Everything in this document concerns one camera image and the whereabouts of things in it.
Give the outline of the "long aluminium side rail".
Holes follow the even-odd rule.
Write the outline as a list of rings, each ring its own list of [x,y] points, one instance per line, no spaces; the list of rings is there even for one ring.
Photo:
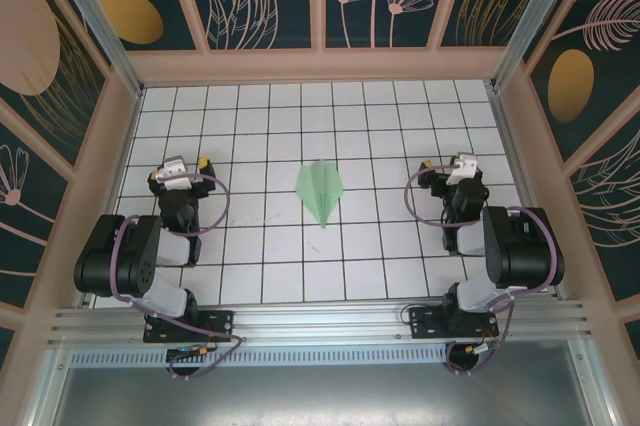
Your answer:
[[[493,91],[488,96],[517,195],[514,203],[491,204],[483,214],[486,268],[490,282],[502,291],[500,302],[509,289],[517,297],[558,285],[565,266],[547,214],[536,205],[504,101]]]

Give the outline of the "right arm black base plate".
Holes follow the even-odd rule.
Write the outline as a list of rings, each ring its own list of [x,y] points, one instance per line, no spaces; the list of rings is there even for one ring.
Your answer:
[[[409,326],[413,339],[480,339],[484,333],[499,335],[494,314],[446,309],[442,305],[411,307]]]

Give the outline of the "shiny metal robot part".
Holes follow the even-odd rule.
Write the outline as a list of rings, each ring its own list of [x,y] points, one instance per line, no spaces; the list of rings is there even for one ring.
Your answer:
[[[450,158],[451,172],[446,180],[448,186],[459,184],[464,179],[473,179],[478,172],[478,160],[472,153],[460,152]]]

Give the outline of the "light green paper sheet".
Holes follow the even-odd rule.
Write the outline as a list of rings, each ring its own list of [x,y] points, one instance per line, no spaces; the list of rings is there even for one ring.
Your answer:
[[[300,167],[296,193],[322,228],[327,226],[343,191],[343,182],[334,162],[319,160]]]

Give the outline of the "brushed metal sheet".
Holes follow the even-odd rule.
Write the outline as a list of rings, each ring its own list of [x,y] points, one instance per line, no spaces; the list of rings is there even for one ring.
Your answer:
[[[158,367],[46,366],[29,426],[623,426],[575,342],[513,343],[484,370],[437,363],[222,367],[178,382]]]

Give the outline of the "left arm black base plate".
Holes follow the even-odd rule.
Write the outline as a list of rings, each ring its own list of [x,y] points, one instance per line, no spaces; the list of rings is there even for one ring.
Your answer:
[[[231,310],[202,310],[194,319],[176,318],[184,324],[215,333],[231,334],[233,332],[234,312]],[[205,334],[186,330],[163,319],[145,317],[142,341],[148,344],[169,343],[204,343],[210,341]]]

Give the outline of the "aluminium frame post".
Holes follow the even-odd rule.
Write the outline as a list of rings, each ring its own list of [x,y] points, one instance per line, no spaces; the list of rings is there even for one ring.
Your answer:
[[[73,1],[84,15],[88,26],[94,32],[98,43],[102,46],[112,66],[120,75],[127,89],[134,95],[135,99],[139,99],[142,91],[142,83],[98,0]]]
[[[544,29],[543,24],[557,2],[558,0],[529,0],[494,73],[485,82],[489,93],[498,95],[507,85],[534,37]]]

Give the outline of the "aluminium mounting rail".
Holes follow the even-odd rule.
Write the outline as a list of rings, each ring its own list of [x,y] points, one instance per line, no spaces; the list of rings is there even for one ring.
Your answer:
[[[233,332],[248,346],[410,343],[408,310],[396,301],[241,305]],[[51,346],[129,347],[142,343],[145,321],[131,308],[67,309],[54,314],[45,338]],[[573,340],[592,336],[582,304],[553,296],[517,301],[507,338]]]

